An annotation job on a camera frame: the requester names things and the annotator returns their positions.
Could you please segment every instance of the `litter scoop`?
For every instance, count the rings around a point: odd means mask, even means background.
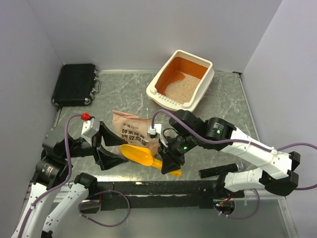
[[[152,166],[159,170],[162,169],[162,161],[153,157],[151,150],[144,147],[134,146],[134,145],[122,145],[121,153],[136,163],[144,166]],[[169,174],[180,177],[182,175],[181,170],[175,170],[169,172]]]

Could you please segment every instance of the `gray marble floor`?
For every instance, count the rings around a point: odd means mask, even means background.
[[[73,114],[88,112],[99,120],[103,120],[112,130],[112,110],[138,115],[142,118],[151,118],[153,113],[160,109],[147,95],[146,87],[154,78],[155,73],[101,73],[101,92],[96,95],[90,107],[64,107],[58,121],[64,126],[66,120]],[[252,119],[244,98],[238,74],[216,72],[209,89],[194,111],[194,114],[203,120],[220,117],[233,123],[246,134],[256,138]],[[168,125],[166,115],[158,115],[156,123]],[[82,121],[74,119],[69,126],[69,133],[74,138],[80,136]],[[109,171],[101,171],[91,157],[73,158],[73,179],[81,173],[89,173],[98,178],[98,181],[158,181],[158,180],[199,180],[198,170],[210,167],[235,163],[240,158],[196,147],[185,155],[183,175],[179,178],[171,175],[162,175],[152,167],[129,162],[119,165]]]

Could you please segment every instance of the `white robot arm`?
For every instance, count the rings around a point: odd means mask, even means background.
[[[102,138],[106,146],[126,144],[125,140],[113,134],[102,121],[97,121],[88,114],[83,114],[82,119],[85,120],[82,137],[73,139],[68,135],[71,157],[94,156],[96,164],[101,167],[101,170],[108,170],[128,162],[126,158],[107,151],[101,145]],[[30,198],[12,238],[58,237],[61,225],[71,214],[69,211],[78,209],[78,205],[88,195],[97,192],[97,179],[81,173],[76,177],[75,184],[68,195],[51,213],[51,206],[60,188],[47,193],[37,202],[36,206],[32,206],[42,194],[61,183],[65,183],[68,175],[68,163],[65,161],[63,135],[64,129],[61,127],[50,130],[46,135],[43,142],[42,158],[37,163],[32,177]]]
[[[297,152],[277,151],[254,140],[220,118],[202,121],[191,112],[184,110],[178,110],[174,115],[187,126],[184,128],[171,118],[169,124],[177,132],[176,137],[165,136],[164,131],[168,128],[163,130],[161,124],[148,128],[149,137],[160,138],[158,153],[162,157],[163,174],[180,169],[185,163],[184,154],[195,146],[201,146],[238,156],[258,167],[255,170],[239,173],[233,173],[237,169],[231,171],[233,167],[225,166],[221,167],[224,168],[223,171],[219,170],[220,167],[205,170],[204,178],[220,175],[219,189],[225,188],[237,192],[244,189],[265,188],[276,195],[287,196],[297,187],[298,175],[294,172],[300,163],[300,154]]]

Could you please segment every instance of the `purple cable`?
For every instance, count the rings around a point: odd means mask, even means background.
[[[82,217],[88,219],[89,221],[92,221],[92,222],[94,222],[94,223],[96,223],[96,224],[98,224],[98,225],[100,225],[100,226],[103,226],[103,227],[117,227],[117,226],[121,225],[122,223],[124,223],[125,220],[127,220],[128,216],[130,215],[131,208],[130,208],[129,199],[128,199],[122,192],[119,192],[119,191],[116,191],[116,190],[107,190],[107,191],[98,192],[98,193],[94,194],[93,196],[99,195],[99,194],[102,194],[102,193],[108,193],[108,192],[114,192],[114,193],[120,194],[120,195],[123,196],[124,199],[127,201],[127,204],[128,204],[128,212],[127,212],[127,215],[125,215],[125,217],[122,219],[121,222],[119,222],[119,223],[117,223],[117,224],[114,224],[114,225],[107,225],[107,224],[100,223],[100,222],[98,222],[98,221],[96,221],[96,220],[94,220],[94,219],[92,219],[92,218],[86,216],[85,214],[83,214],[83,213],[81,212],[81,210],[80,210],[81,206],[82,206],[83,204],[87,204],[87,203],[96,203],[96,204],[98,204],[98,202],[94,202],[94,201],[89,201],[89,202],[80,203],[79,206],[78,206],[78,211],[79,211],[80,215],[81,215]]]
[[[31,206],[36,207],[36,204],[43,198],[45,197],[47,194],[49,194],[50,192],[56,190],[56,189],[59,189],[60,187],[64,186],[67,181],[70,179],[71,177],[71,171],[72,171],[72,165],[71,165],[71,159],[70,159],[70,152],[69,152],[69,145],[68,145],[68,126],[69,126],[69,123],[70,123],[70,120],[72,120],[73,118],[75,117],[81,117],[82,115],[81,114],[76,114],[76,115],[73,115],[71,116],[67,122],[66,122],[66,126],[65,126],[65,150],[66,150],[66,156],[67,156],[67,163],[68,163],[68,175],[65,179],[64,182],[62,182],[61,184],[55,186],[55,187],[52,187],[50,190],[47,190],[45,193],[41,194],[37,199],[34,200],[34,202],[31,204]],[[26,226],[26,223],[28,222],[28,219],[31,215],[31,212],[32,212],[32,208],[29,208],[28,212],[26,213],[25,217],[24,217],[24,220],[21,224],[21,228],[20,228],[20,232],[19,232],[19,235],[18,235],[18,238],[21,238],[22,235],[23,235],[23,232],[24,232],[24,229],[25,229],[25,226]]]
[[[232,140],[219,140],[219,141],[213,141],[213,140],[207,140],[203,137],[201,137],[200,135],[198,135],[196,132],[194,132],[188,125],[186,125],[184,122],[182,122],[179,118],[177,118],[173,113],[167,111],[167,110],[164,110],[164,109],[160,109],[158,111],[156,111],[152,117],[152,124],[151,124],[151,127],[154,128],[154,120],[155,120],[155,117],[157,116],[157,114],[159,113],[165,113],[167,115],[169,115],[171,118],[173,118],[175,121],[177,121],[182,127],[184,127],[189,133],[191,133],[193,136],[195,136],[196,138],[198,138],[199,140],[201,140],[202,142],[205,142],[205,143],[208,143],[208,144],[223,144],[223,143],[231,143],[231,142],[240,142],[240,143],[246,143],[246,144],[249,144],[249,141],[247,140],[239,140],[239,139],[232,139]],[[263,146],[260,146],[254,142],[251,142],[250,143],[251,145],[254,145],[260,149],[263,149],[265,151],[268,151],[268,152],[271,152],[270,149],[267,149]],[[285,149],[288,149],[288,148],[291,148],[291,147],[294,147],[294,146],[299,146],[299,145],[303,145],[303,146],[309,146],[309,147],[312,147],[314,149],[317,150],[317,146],[315,145],[312,145],[312,144],[309,144],[309,143],[304,143],[304,142],[299,142],[299,143],[294,143],[294,144],[289,144],[289,145],[285,145],[281,148],[278,148],[277,151],[281,151],[281,150],[285,150]],[[298,187],[296,188],[295,190],[310,190],[310,189],[313,189],[313,188],[316,188],[317,187],[317,184],[315,185],[312,185],[312,186],[309,186],[309,187]]]
[[[217,208],[215,208],[215,210],[218,211],[220,215],[222,215],[222,216],[224,216],[224,217],[227,217],[227,218],[230,218],[230,219],[235,219],[235,220],[245,220],[245,219],[249,219],[249,218],[255,216],[255,215],[258,213],[258,211],[259,211],[259,209],[260,209],[260,207],[261,207],[260,195],[259,195],[259,193],[258,193],[258,191],[257,191],[256,189],[253,189],[253,191],[254,191],[254,193],[256,194],[257,198],[258,198],[258,203],[257,203],[256,209],[255,209],[254,212],[251,213],[250,215],[248,215],[248,216],[246,216],[246,217],[227,216],[227,215],[225,215],[225,214],[223,214],[223,213],[220,213],[221,211],[219,211]]]

